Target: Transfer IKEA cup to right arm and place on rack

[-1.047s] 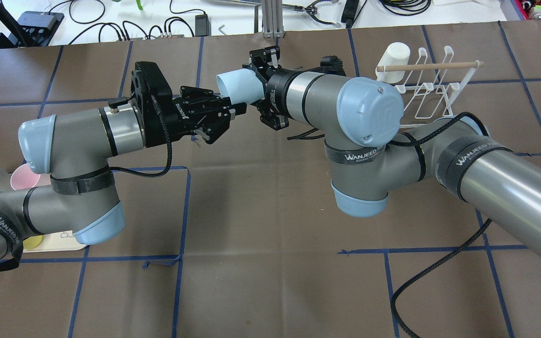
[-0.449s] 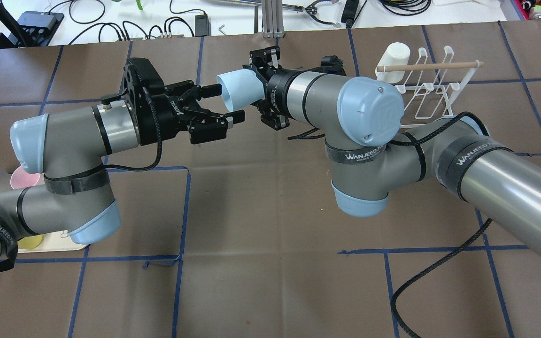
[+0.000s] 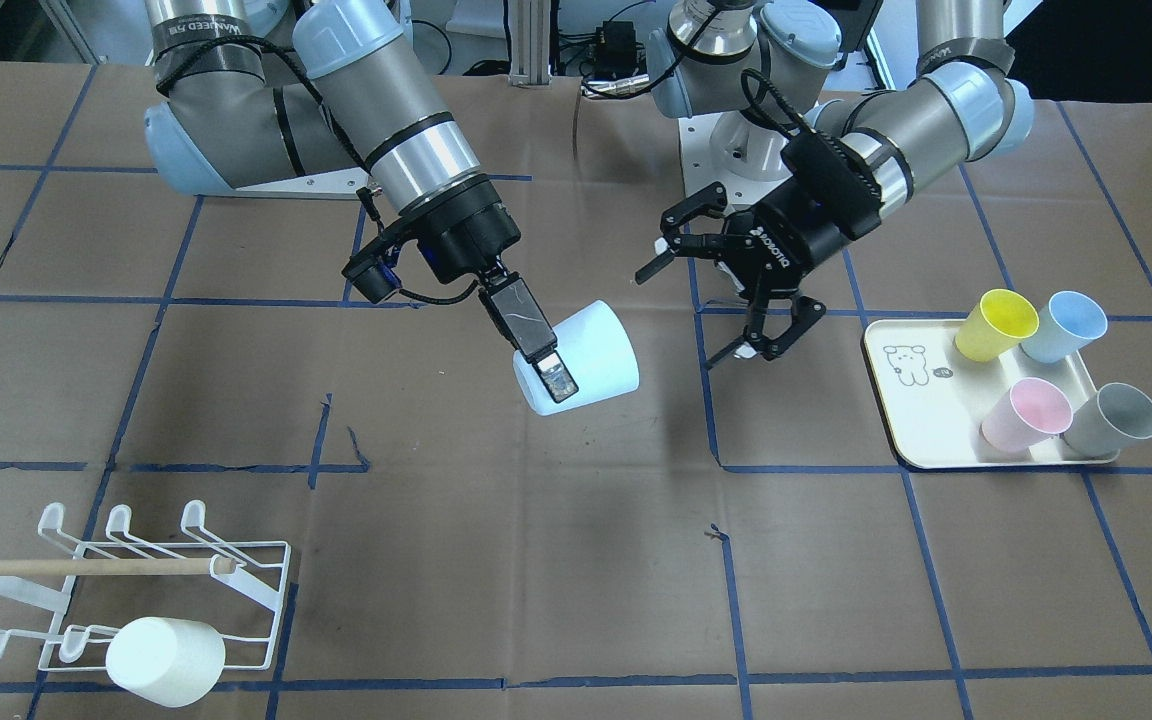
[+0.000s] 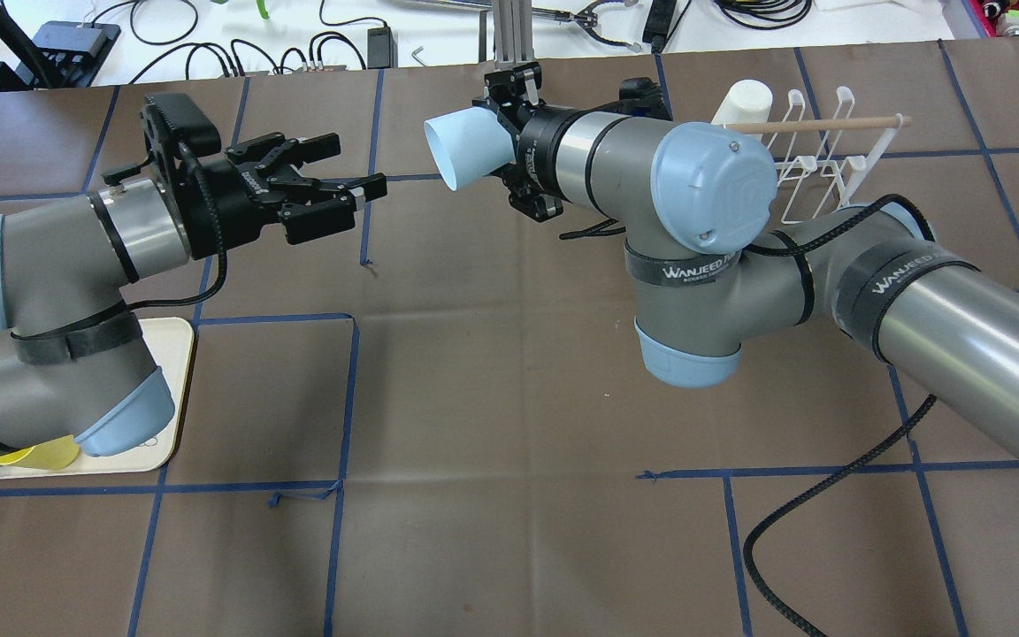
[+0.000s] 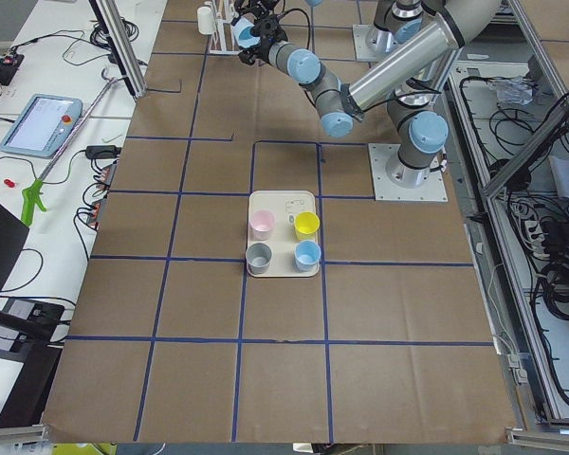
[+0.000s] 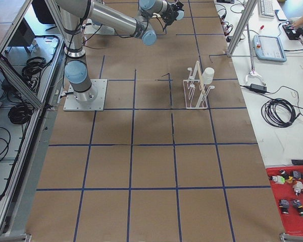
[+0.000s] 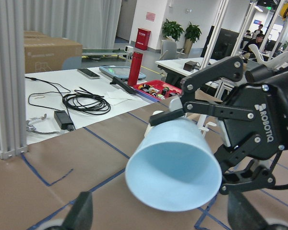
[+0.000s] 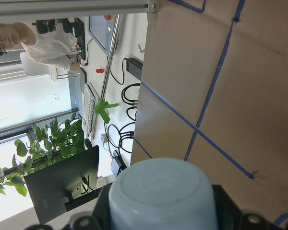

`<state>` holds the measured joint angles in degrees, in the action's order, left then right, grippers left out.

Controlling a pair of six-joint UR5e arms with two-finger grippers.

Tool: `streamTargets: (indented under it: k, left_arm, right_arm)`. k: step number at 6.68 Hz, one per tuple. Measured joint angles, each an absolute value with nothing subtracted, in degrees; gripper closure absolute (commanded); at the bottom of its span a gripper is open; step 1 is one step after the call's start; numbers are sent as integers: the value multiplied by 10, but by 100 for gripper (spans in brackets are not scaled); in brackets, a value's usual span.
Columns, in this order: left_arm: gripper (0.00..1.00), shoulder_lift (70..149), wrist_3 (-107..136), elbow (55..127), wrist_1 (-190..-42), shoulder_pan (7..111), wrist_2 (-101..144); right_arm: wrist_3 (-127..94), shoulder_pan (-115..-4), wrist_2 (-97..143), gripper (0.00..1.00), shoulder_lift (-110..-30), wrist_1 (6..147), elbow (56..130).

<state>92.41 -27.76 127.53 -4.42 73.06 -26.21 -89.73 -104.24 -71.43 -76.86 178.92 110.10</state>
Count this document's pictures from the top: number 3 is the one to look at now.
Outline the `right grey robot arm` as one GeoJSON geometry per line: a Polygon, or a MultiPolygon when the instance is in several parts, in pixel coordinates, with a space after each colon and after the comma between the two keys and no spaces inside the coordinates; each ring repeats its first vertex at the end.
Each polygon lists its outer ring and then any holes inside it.
{"type": "Polygon", "coordinates": [[[291,50],[257,36],[242,1],[150,1],[156,88],[147,151],[175,191],[241,188],[357,167],[396,222],[353,255],[349,283],[379,304],[403,291],[414,242],[439,282],[475,278],[497,329],[554,404],[575,396],[556,331],[503,252],[518,227],[444,97],[381,1],[320,1],[291,50]]]}

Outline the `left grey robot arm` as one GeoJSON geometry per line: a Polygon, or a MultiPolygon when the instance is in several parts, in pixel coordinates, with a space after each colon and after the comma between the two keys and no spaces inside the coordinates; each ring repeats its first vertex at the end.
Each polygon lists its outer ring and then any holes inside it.
{"type": "Polygon", "coordinates": [[[958,165],[1034,122],[1009,77],[1001,1],[922,1],[905,88],[828,97],[838,20],[810,1],[680,1],[646,41],[649,88],[679,120],[685,197],[660,215],[644,283],[677,258],[732,278],[746,316],[712,357],[781,357],[826,314],[805,278],[958,165]]]}

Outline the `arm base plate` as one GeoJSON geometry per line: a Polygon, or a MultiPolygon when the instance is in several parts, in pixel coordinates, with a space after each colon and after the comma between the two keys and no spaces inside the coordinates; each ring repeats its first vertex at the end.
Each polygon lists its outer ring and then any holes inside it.
{"type": "Polygon", "coordinates": [[[732,214],[791,177],[781,159],[785,137],[755,126],[738,111],[680,118],[677,123],[685,196],[721,182],[732,214]]]}
{"type": "Polygon", "coordinates": [[[356,200],[357,192],[364,190],[370,182],[371,176],[364,169],[346,168],[317,173],[312,176],[248,184],[236,190],[207,191],[204,196],[227,197],[227,199],[356,200]]]}

